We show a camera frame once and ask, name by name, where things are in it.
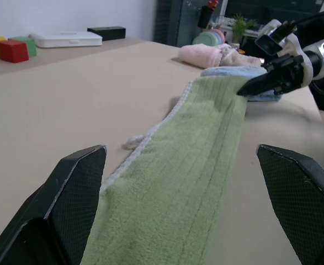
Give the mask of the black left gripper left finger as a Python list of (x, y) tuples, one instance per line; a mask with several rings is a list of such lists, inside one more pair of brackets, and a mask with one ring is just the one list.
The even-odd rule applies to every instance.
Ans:
[(0, 235), (0, 264), (80, 264), (98, 208), (104, 145), (62, 158)]

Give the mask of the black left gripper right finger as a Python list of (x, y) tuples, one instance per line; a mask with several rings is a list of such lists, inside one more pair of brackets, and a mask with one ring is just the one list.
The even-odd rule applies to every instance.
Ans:
[(324, 169), (311, 157), (260, 144), (270, 201), (301, 264), (324, 264)]

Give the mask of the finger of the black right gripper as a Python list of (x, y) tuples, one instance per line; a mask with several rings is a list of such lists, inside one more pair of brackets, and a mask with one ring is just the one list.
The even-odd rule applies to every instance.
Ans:
[(257, 96), (264, 92), (273, 90), (274, 85), (275, 82), (249, 80), (240, 88), (237, 95), (243, 97)]
[(274, 82), (275, 81), (275, 73), (274, 71), (265, 73), (261, 76), (252, 78), (251, 80), (256, 80), (256, 81), (265, 81), (265, 82)]

